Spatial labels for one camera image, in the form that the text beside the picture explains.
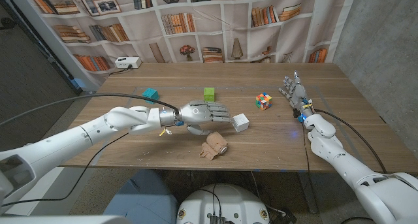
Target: printed backdrop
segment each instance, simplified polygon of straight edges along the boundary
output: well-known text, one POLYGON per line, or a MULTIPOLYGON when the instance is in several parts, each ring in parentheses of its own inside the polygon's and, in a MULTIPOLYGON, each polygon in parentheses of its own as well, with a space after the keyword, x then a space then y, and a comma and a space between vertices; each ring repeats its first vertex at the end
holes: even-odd
POLYGON ((98 85, 120 56, 139 56, 145 63, 332 62, 353 2, 28 1, 98 85), (190 58, 180 53, 184 45, 194 48, 190 58))

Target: electrical outlet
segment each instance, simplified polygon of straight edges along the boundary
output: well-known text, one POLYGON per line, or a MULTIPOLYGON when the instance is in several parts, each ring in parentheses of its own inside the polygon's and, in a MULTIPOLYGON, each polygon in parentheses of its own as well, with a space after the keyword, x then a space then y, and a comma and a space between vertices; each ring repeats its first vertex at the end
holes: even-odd
POLYGON ((121 69, 128 68, 129 65, 132 65, 132 68, 139 68, 141 63, 139 57, 118 57, 115 61, 116 67, 121 69))

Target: green cube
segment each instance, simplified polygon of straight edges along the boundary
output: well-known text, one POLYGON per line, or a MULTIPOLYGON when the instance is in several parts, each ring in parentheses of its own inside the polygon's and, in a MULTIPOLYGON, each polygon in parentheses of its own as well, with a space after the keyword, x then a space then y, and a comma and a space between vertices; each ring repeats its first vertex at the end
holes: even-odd
POLYGON ((205 88, 203 91, 203 99, 205 101, 215 101, 215 88, 205 88))

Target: wooden table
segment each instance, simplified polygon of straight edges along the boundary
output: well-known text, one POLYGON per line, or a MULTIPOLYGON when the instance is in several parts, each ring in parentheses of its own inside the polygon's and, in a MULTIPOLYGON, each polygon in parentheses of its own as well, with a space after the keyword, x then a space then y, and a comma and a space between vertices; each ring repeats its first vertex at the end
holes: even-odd
MULTIPOLYGON (((142 95, 146 88, 156 89, 160 101, 181 107, 188 101, 203 99, 204 87, 216 88, 216 101, 226 104, 232 116, 244 113, 249 128, 236 133, 229 123, 208 123, 229 142, 228 151, 213 161, 199 157, 206 136, 191 135, 185 127, 171 127, 172 135, 152 131, 127 135, 105 149, 96 167, 137 167, 190 170, 307 170, 301 123, 293 118, 289 101, 278 91, 285 75, 297 70, 309 98, 316 108, 332 112, 352 124, 380 156, 389 172, 418 172, 418 160, 379 117, 344 73, 334 64, 266 64, 266 63, 158 63, 142 64, 124 74, 115 74, 99 93, 142 95), (266 92, 272 107, 261 111, 255 96, 266 92)), ((139 99, 98 97, 92 99, 74 120, 75 127, 107 113, 115 106, 147 106, 139 99)), ((381 171, 366 145, 348 127, 324 115, 336 128, 344 148, 368 165, 381 171)), ((110 140, 124 134, 120 132, 110 140)), ((94 153, 109 140, 98 143, 63 164, 84 167, 94 153)), ((306 139, 311 171, 334 169, 314 155, 306 139)))

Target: white robotic arm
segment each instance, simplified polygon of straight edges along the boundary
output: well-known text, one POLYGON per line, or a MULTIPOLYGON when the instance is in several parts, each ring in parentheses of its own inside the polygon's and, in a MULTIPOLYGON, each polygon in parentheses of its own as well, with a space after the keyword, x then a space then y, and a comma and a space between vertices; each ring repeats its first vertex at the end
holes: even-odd
POLYGON ((312 101, 295 71, 295 81, 285 77, 289 91, 280 92, 290 101, 294 112, 300 112, 299 121, 311 130, 308 138, 311 149, 320 158, 330 163, 339 175, 354 190, 357 198, 376 223, 415 223, 418 219, 418 180, 399 172, 380 174, 369 169, 347 153, 335 136, 335 127, 322 116, 314 114, 312 101))
MULTIPOLYGON (((122 129, 139 135, 186 123, 191 133, 207 135, 210 131, 202 130, 199 124, 211 121, 231 122, 227 108, 204 101, 187 103, 180 108, 179 114, 164 108, 115 107, 78 127, 21 148, 0 152, 0 204, 21 199, 47 172, 122 129)), ((0 214, 8 208, 10 206, 2 206, 0 214)))

